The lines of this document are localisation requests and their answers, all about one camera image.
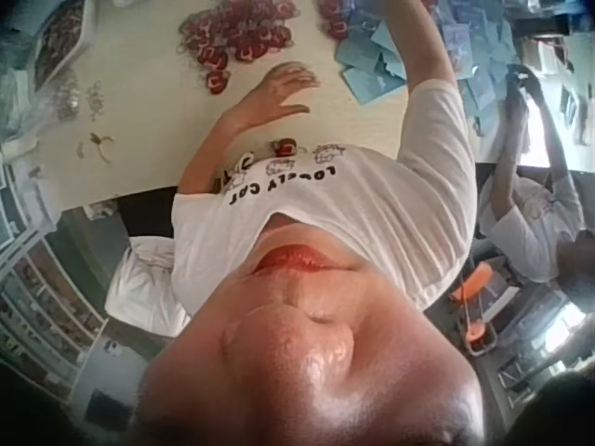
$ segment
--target mouth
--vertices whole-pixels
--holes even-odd
[[[266,274],[278,269],[293,269],[302,272],[318,272],[332,269],[344,269],[320,251],[305,244],[288,244],[269,251],[252,275]]]

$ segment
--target white shirt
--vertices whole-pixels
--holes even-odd
[[[558,242],[573,241],[585,227],[572,177],[555,182],[554,193],[532,179],[516,177],[514,191],[519,202],[497,223],[490,204],[492,184],[490,177],[480,195],[482,234],[530,281],[548,282],[558,277]]]
[[[174,293],[194,314],[279,213],[338,237],[427,308],[470,248],[477,191],[467,134],[456,88],[428,81],[409,99],[398,162],[323,145],[254,164],[221,194],[178,195]]]

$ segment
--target table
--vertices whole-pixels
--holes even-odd
[[[336,43],[320,31],[314,2],[298,2],[301,15],[289,22],[294,46],[253,65],[232,63],[228,89],[211,96],[198,70],[176,49],[178,26],[184,19],[215,4],[151,0],[116,8],[111,2],[99,2],[97,40],[73,65],[82,91],[80,115],[44,133],[36,153],[60,210],[177,184],[218,116],[269,68],[292,59],[310,64],[323,83],[322,88],[295,98],[310,105],[312,114],[246,134],[230,149],[231,161],[246,151],[265,150],[267,142],[277,138],[295,138],[309,148],[349,142],[396,157],[406,88],[361,107],[339,75],[344,68],[334,61]],[[105,97],[104,115],[93,122],[85,95],[98,80]],[[99,158],[89,140],[91,132],[115,138],[107,149],[111,164]],[[84,159],[77,156],[80,143]]]

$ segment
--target man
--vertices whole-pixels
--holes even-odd
[[[224,113],[174,202],[174,291],[193,314],[141,387],[139,444],[470,444],[481,392],[422,311],[463,265],[477,193],[463,105],[420,0],[387,2],[411,93],[399,163],[322,146],[213,177],[242,132],[308,112],[292,62]]]
[[[583,310],[593,311],[595,238],[585,230],[562,142],[536,76],[523,66],[513,68],[507,97],[506,137],[496,171],[480,195],[480,231],[531,282],[558,279],[562,290]],[[516,174],[529,111],[517,84],[541,112],[553,192]]]

